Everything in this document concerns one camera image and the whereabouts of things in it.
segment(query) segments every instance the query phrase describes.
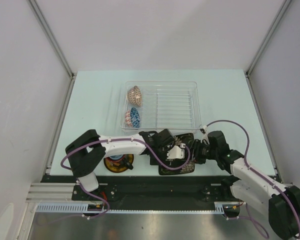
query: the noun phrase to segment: clear plastic tray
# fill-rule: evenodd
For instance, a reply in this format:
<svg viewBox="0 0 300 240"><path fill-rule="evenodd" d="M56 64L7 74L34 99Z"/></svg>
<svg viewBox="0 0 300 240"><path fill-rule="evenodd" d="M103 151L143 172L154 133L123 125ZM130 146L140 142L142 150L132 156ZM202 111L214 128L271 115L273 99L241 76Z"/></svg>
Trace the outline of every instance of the clear plastic tray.
<svg viewBox="0 0 300 240"><path fill-rule="evenodd" d="M141 106L128 102L127 93L134 86L141 91ZM126 133L162 129L169 129L174 134L194 133L202 126L194 81L127 81L121 96L120 126ZM140 128L126 124L125 114L131 108L136 108L140 115Z"/></svg>

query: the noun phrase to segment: metallic floor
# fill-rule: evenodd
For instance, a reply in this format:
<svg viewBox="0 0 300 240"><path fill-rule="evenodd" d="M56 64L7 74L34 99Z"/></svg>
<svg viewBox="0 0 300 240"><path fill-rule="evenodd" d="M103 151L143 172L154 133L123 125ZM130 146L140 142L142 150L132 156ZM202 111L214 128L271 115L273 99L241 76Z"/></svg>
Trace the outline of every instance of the metallic floor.
<svg viewBox="0 0 300 240"><path fill-rule="evenodd" d="M258 212L253 216L279 239ZM229 220L213 214L109 213L86 220L74 216L46 224L65 213L36 213L28 240L261 240L249 220ZM245 209L242 216L247 216Z"/></svg>

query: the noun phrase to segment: patterned egg-shaped object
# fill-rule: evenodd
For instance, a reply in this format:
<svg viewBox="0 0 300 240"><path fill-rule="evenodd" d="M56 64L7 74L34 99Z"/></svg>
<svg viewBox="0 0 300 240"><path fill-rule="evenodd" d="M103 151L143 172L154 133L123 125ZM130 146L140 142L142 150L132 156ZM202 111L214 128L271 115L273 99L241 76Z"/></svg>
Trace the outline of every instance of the patterned egg-shaped object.
<svg viewBox="0 0 300 240"><path fill-rule="evenodd" d="M134 128L140 128L140 115L135 107L130 110L130 120Z"/></svg>
<svg viewBox="0 0 300 240"><path fill-rule="evenodd" d="M131 122L130 110L125 113L125 115L124 115L124 121L125 121L125 124L129 128L133 127L132 122Z"/></svg>
<svg viewBox="0 0 300 240"><path fill-rule="evenodd" d="M140 88L138 86L134 86L133 88L131 88L126 95L126 98L129 103L131 103L133 105L138 105L139 107L141 107L142 94L141 94Z"/></svg>

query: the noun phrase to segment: white wall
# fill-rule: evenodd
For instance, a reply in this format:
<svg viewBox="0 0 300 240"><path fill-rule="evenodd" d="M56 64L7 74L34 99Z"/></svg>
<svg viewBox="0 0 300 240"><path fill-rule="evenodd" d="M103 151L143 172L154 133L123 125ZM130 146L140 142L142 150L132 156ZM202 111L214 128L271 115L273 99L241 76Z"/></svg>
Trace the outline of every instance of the white wall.
<svg viewBox="0 0 300 240"><path fill-rule="evenodd" d="M300 187L300 0L293 1L251 76L285 182Z"/></svg>
<svg viewBox="0 0 300 240"><path fill-rule="evenodd" d="M69 79L25 0L0 0L0 212L39 180Z"/></svg>
<svg viewBox="0 0 300 240"><path fill-rule="evenodd" d="M72 70L247 69L283 0L37 0Z"/></svg>

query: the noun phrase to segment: light blue tabletop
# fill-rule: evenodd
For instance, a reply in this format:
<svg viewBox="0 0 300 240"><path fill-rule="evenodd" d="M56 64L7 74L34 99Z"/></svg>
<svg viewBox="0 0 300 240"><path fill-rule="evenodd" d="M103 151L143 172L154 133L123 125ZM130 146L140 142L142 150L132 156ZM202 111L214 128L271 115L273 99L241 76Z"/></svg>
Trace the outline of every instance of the light blue tabletop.
<svg viewBox="0 0 300 240"><path fill-rule="evenodd" d="M51 175L72 175L61 168L65 148L89 129L99 135L125 135L120 127L121 88L127 81L194 81L197 83L202 125L215 120L232 120L245 127L250 136L248 160L267 175L275 171L241 69L79 71L74 83L60 137L52 162ZM216 123L208 130L221 130L231 149L244 153L244 132L231 123ZM108 171L103 161L96 167L97 176L159 176L158 166L149 165L148 156L135 156L134 169L122 173ZM213 160L196 165L195 171L181 176L228 175Z"/></svg>

